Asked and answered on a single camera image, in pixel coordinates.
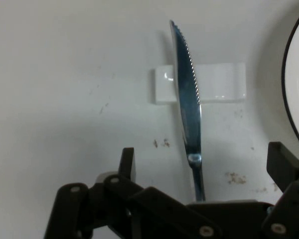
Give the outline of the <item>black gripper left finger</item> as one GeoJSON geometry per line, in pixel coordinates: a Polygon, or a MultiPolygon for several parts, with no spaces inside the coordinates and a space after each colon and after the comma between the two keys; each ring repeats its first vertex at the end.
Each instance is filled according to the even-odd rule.
{"type": "Polygon", "coordinates": [[[45,231],[47,239],[90,239],[108,227],[122,239],[220,239],[210,219],[154,187],[135,183],[133,148],[124,148],[117,173],[87,187],[62,186],[45,231]]]}

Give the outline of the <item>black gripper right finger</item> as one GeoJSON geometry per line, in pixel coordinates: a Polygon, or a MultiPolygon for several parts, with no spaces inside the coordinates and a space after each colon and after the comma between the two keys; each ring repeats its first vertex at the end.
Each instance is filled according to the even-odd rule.
{"type": "Polygon", "coordinates": [[[282,196],[262,224],[267,239],[299,239],[299,159],[281,142],[270,142],[267,172],[282,196]]]}

